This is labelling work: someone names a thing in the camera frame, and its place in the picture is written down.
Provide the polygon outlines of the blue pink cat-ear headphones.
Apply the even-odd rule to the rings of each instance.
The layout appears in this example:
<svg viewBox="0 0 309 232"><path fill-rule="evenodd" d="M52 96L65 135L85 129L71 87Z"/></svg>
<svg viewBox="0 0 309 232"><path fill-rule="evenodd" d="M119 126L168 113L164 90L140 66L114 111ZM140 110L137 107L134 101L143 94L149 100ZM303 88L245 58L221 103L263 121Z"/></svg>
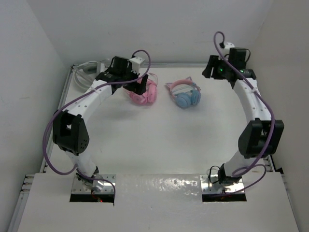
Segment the blue pink cat-ear headphones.
<svg viewBox="0 0 309 232"><path fill-rule="evenodd" d="M187 92L174 93L174 88L180 85L189 86L191 89ZM173 83L165 83L165 87L169 91L171 99L180 107L188 108L191 105L196 106L199 104L201 99L201 89L192 80L192 77L187 77L185 79L177 80Z"/></svg>

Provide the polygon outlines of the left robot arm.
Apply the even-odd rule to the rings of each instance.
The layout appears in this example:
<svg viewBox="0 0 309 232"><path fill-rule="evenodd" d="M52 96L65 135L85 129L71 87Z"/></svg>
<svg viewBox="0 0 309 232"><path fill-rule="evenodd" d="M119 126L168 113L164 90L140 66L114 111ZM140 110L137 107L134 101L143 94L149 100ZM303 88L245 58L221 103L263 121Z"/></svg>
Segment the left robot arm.
<svg viewBox="0 0 309 232"><path fill-rule="evenodd" d="M98 168L86 152L90 138L87 121L97 108L119 88L139 95L146 91L148 74L140 75L144 59L132 55L130 59L115 56L110 66L100 72L89 89L79 99L61 110L53 120L53 142L63 150L76 166L79 175L92 179Z"/></svg>

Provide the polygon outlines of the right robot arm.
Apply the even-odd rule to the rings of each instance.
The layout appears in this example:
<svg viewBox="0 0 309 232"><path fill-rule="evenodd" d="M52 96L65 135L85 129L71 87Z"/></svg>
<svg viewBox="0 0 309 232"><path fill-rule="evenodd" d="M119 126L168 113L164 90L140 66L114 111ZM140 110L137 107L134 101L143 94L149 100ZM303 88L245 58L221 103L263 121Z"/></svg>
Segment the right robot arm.
<svg viewBox="0 0 309 232"><path fill-rule="evenodd" d="M270 106L261 97L252 69L246 68L245 48L231 48L227 58L211 55L202 75L227 80L243 107L247 126L238 139L238 150L218 170L221 185L238 182L260 159L276 152L284 123L275 119Z"/></svg>

